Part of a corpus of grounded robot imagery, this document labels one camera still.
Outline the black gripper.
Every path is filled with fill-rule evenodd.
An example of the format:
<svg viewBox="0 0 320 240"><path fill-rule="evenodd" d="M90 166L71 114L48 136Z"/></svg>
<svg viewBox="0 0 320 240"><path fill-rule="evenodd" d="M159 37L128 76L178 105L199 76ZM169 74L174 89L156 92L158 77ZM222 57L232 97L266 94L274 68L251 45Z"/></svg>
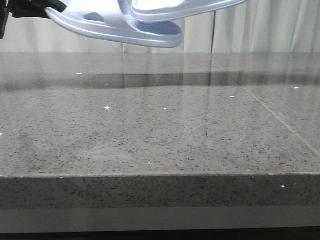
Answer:
<svg viewBox="0 0 320 240"><path fill-rule="evenodd" d="M60 0L39 0L38 2L42 8L30 5L14 5L14 0L0 0L0 39L4 38L10 13L13 18L49 19L45 8L52 8L60 13L67 8L67 5Z"/></svg>

